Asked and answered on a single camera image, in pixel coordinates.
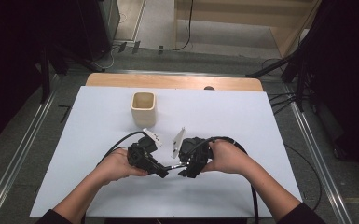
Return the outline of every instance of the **white cable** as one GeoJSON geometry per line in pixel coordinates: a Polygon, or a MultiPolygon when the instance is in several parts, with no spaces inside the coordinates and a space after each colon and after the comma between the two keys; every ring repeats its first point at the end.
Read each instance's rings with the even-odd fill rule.
{"type": "Polygon", "coordinates": [[[119,23],[122,23],[122,22],[124,22],[124,21],[122,21],[121,20],[121,15],[123,15],[125,18],[124,18],[124,21],[126,21],[127,20],[127,16],[126,16],[126,14],[124,14],[124,13],[121,13],[120,12],[120,22],[119,23]]]}
{"type": "Polygon", "coordinates": [[[115,64],[115,59],[113,58],[113,50],[115,50],[115,49],[118,49],[118,47],[115,47],[115,48],[112,48],[112,50],[110,50],[110,57],[112,58],[112,62],[110,63],[110,65],[109,66],[101,66],[101,65],[99,65],[99,64],[97,64],[97,63],[94,63],[94,62],[92,62],[95,66],[98,66],[98,67],[100,67],[100,68],[102,68],[102,69],[107,69],[107,68],[110,68],[110,67],[112,67],[113,66],[113,64],[115,64]]]}

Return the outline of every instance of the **white tabletop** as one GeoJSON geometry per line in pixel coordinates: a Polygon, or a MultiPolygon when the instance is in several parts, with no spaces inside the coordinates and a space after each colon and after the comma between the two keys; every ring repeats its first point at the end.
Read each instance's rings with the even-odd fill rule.
{"type": "MultiPolygon", "coordinates": [[[[153,152],[173,165],[173,139],[182,127],[186,137],[228,136],[238,141],[284,188],[301,200],[265,92],[197,91],[147,88],[82,87],[38,192],[31,217],[43,216],[60,202],[119,139],[135,131],[131,97],[137,91],[157,95],[158,120],[149,130],[163,145],[153,152]]],[[[121,146],[136,142],[135,135],[121,146]]],[[[195,179],[170,171],[128,177],[104,186],[92,202],[89,217],[252,217],[249,183],[240,175],[219,172],[195,179]]],[[[259,215],[270,217],[260,198],[259,215]]]]}

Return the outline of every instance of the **person's right hand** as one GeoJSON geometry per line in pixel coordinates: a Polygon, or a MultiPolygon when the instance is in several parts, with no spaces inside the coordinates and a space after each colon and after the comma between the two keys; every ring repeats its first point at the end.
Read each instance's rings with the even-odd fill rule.
{"type": "Polygon", "coordinates": [[[239,148],[224,140],[216,140],[210,143],[214,153],[214,159],[203,168],[203,172],[220,171],[228,174],[240,174],[248,155],[239,148]]]}
{"type": "Polygon", "coordinates": [[[107,156],[93,171],[103,181],[108,184],[129,175],[146,176],[147,171],[129,165],[127,150],[119,148],[107,156]]]}

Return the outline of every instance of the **forearm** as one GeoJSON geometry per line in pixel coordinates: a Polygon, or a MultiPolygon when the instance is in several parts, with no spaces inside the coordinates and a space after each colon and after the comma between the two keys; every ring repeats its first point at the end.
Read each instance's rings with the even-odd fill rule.
{"type": "Polygon", "coordinates": [[[245,157],[241,175],[249,180],[276,221],[279,221],[300,204],[269,173],[250,157],[245,157]]]}
{"type": "Polygon", "coordinates": [[[102,179],[91,172],[53,210],[72,223],[80,223],[103,184],[102,179]]]}

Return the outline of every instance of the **beige cup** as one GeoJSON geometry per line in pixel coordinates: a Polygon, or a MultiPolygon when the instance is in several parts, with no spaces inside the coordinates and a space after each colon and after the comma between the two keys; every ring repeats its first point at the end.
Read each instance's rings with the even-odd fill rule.
{"type": "Polygon", "coordinates": [[[136,92],[131,99],[131,112],[135,124],[150,128],[156,124],[156,95],[153,92],[136,92]]]}

